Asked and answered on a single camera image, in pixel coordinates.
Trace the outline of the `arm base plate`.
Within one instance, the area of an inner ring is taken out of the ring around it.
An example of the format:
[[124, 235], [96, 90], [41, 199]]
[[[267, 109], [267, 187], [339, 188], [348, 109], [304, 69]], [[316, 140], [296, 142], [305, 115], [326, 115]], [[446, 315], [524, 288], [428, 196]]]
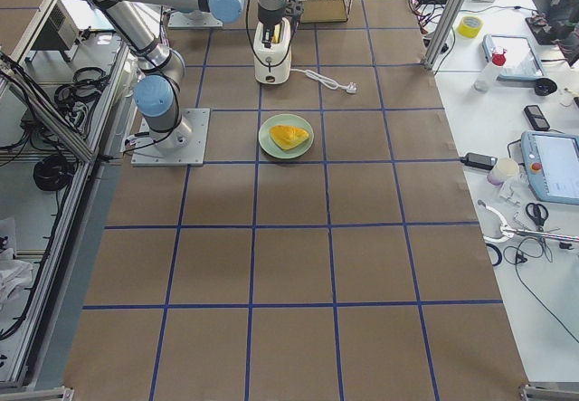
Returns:
[[209, 129], [210, 110], [181, 109], [180, 125], [160, 143], [149, 146], [162, 136], [155, 132], [136, 140], [136, 150], [131, 151], [131, 164], [136, 167], [201, 167]]

